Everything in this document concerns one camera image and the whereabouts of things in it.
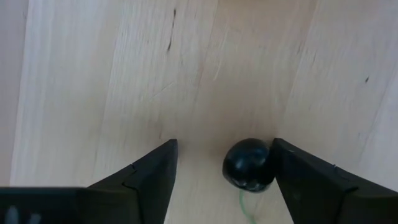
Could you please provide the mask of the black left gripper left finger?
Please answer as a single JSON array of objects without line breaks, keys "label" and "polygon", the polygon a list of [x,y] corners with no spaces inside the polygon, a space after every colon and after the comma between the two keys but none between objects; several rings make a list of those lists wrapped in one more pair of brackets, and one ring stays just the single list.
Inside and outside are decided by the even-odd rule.
[{"label": "black left gripper left finger", "polygon": [[78,194],[78,223],[163,224],[174,188],[178,142],[170,139]]}]

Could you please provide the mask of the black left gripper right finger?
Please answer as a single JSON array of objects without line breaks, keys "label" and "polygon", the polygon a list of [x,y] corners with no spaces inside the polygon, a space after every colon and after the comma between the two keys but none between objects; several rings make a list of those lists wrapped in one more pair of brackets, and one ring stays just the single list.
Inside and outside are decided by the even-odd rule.
[{"label": "black left gripper right finger", "polygon": [[397,192],[293,144],[272,142],[275,177],[294,223],[397,224]]}]

